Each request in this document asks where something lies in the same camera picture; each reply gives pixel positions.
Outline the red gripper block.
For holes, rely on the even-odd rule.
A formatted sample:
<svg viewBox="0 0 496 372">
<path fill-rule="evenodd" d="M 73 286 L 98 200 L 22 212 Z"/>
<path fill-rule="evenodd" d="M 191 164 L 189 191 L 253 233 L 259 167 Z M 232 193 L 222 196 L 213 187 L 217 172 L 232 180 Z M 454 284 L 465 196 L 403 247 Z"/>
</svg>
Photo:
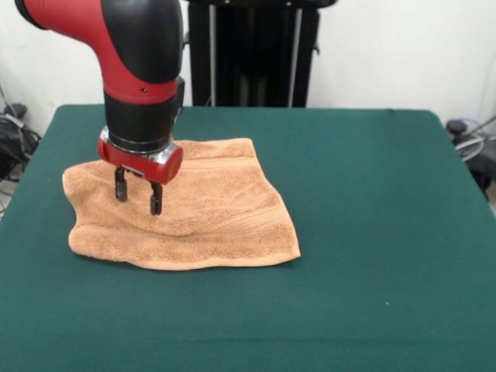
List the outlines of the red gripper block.
<svg viewBox="0 0 496 372">
<path fill-rule="evenodd" d="M 125 172 L 151 182 L 150 214 L 160 215 L 163 202 L 163 185 L 172 181 L 177 175 L 184 156 L 183 149 L 171 142 L 155 153 L 132 153 L 112 144 L 109 129 L 105 126 L 98 138 L 98 154 L 101 159 L 115 169 L 115 197 L 119 202 L 126 202 L 127 182 Z"/>
</svg>

